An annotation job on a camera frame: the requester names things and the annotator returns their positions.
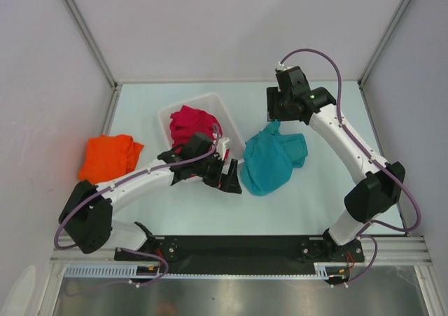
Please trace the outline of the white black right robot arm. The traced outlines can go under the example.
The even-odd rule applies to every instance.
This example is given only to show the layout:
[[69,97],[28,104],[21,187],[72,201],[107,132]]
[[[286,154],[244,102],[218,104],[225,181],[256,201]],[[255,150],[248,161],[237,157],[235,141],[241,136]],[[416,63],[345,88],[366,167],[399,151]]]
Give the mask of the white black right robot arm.
[[398,203],[405,168],[376,153],[353,129],[340,105],[325,88],[267,88],[268,118],[300,121],[330,145],[344,163],[354,187],[344,197],[345,209],[323,233],[323,253],[339,261],[350,245],[375,219]]

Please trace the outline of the teal t shirt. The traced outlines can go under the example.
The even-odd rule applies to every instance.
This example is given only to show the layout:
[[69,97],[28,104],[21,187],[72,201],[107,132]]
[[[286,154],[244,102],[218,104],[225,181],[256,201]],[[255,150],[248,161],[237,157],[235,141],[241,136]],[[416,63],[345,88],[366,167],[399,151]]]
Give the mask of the teal t shirt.
[[308,156],[305,136],[284,135],[280,127],[280,121],[270,122],[246,142],[241,181],[252,195],[265,196],[279,189]]

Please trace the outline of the white plastic basket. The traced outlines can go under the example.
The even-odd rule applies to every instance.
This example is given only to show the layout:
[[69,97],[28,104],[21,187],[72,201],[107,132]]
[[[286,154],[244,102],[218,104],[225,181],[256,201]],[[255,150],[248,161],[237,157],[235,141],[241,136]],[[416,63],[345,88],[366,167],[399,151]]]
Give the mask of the white plastic basket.
[[199,109],[214,116],[223,130],[224,136],[229,137],[232,140],[232,146],[230,147],[231,158],[237,159],[240,163],[244,162],[243,155],[246,147],[244,140],[222,98],[215,92],[198,95],[181,102],[175,102],[174,104],[159,110],[157,119],[159,120],[162,135],[168,147],[171,147],[174,143],[169,128],[172,121],[171,115],[180,111],[182,106]]

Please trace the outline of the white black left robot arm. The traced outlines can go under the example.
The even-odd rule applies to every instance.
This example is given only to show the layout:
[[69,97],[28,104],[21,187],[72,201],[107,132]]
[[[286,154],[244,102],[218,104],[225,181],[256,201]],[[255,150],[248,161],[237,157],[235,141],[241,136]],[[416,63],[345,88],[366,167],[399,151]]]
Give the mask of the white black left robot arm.
[[240,194],[237,169],[236,159],[224,160],[218,152],[189,160],[175,151],[165,151],[123,177],[100,184],[80,181],[59,216],[54,246],[61,250],[77,247],[84,254],[102,248],[130,249],[138,259],[148,259],[155,251],[149,230],[138,221],[125,223],[114,216],[150,191],[193,177],[219,191]]

